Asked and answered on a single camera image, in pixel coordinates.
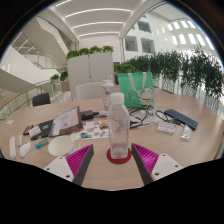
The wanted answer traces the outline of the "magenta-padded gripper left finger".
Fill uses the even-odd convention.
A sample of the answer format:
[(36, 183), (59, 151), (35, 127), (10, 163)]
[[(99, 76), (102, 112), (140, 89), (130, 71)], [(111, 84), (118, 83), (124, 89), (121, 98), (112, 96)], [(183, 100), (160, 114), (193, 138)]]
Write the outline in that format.
[(93, 155), (90, 144), (68, 156), (56, 157), (44, 170), (81, 186)]

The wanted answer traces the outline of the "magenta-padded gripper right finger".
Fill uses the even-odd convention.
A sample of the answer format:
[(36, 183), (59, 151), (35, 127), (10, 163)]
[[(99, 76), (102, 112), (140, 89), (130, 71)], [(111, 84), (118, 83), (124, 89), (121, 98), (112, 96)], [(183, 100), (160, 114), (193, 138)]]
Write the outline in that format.
[(157, 154), (135, 143), (131, 146), (131, 153), (145, 185), (182, 169), (167, 153)]

